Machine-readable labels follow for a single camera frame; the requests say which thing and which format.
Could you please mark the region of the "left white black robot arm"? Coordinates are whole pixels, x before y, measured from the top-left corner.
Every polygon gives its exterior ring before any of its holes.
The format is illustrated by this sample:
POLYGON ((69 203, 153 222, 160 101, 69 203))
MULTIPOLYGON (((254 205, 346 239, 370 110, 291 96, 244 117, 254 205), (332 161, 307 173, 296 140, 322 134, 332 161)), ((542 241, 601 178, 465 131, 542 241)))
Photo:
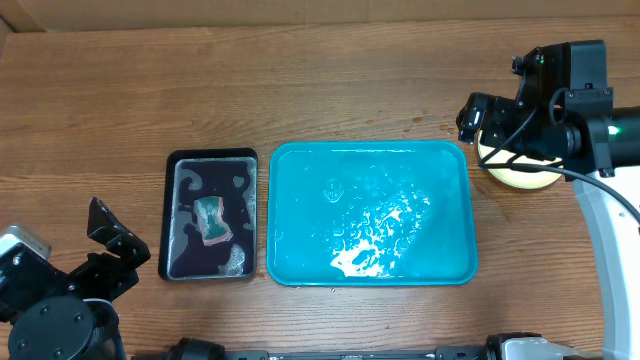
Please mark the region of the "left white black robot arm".
POLYGON ((87 236, 103 253, 69 273, 49 263, 51 246, 12 224, 1 232, 1 321, 11 325, 9 358, 124 359, 113 301, 139 282, 148 246, 94 197, 87 236))

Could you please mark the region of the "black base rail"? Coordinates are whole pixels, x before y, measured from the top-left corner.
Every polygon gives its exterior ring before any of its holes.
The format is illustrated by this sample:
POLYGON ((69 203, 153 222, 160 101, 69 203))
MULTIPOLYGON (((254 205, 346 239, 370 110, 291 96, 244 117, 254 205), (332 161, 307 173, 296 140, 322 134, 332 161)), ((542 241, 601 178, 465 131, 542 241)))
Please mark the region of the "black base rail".
POLYGON ((230 351, 219 344, 183 338, 160 353, 134 355, 134 360, 566 360, 588 356, 572 347, 548 342, 536 333, 490 335, 483 345, 438 346, 419 351, 335 351, 273 353, 230 351))

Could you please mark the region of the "pink sponge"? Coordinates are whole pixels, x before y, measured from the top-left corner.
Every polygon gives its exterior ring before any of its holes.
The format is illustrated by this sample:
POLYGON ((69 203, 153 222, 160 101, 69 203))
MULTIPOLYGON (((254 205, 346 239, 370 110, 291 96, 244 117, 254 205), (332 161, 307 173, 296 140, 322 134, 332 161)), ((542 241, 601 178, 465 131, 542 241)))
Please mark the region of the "pink sponge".
POLYGON ((221 197, 209 196, 194 202, 194 212, 205 246, 227 242, 232 238, 229 224, 223 219, 224 202, 221 197))

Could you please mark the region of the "teal plastic tray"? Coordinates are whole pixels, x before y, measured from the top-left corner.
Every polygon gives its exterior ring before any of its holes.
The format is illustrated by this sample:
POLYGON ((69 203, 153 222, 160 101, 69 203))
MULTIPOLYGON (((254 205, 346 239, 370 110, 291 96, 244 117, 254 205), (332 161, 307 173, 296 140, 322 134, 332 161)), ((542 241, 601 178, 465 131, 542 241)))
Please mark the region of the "teal plastic tray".
POLYGON ((285 286, 457 286, 479 257, 464 152, 290 142, 269 167, 266 268, 285 286))

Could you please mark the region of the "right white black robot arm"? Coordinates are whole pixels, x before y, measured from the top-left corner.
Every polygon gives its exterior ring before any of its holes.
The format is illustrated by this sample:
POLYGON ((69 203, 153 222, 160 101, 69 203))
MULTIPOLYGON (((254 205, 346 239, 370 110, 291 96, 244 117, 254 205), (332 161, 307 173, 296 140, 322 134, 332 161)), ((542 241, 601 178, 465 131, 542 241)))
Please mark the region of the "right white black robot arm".
POLYGON ((561 87, 545 99, 473 93, 459 139, 490 147, 484 170, 549 172, 572 183, 584 214, 604 311, 604 359, 639 356, 639 110, 609 89, 561 87))

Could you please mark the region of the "black water tray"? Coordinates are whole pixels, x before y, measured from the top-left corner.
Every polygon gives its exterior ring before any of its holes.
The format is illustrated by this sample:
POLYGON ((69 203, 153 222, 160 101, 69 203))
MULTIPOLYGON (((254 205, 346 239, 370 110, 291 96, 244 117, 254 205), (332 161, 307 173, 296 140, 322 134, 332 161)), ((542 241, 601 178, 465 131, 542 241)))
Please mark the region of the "black water tray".
POLYGON ((166 163, 158 274, 165 281, 246 279, 257 262, 258 160, 251 148, 177 150, 166 163), (218 196, 232 238, 205 246, 197 199, 218 196))

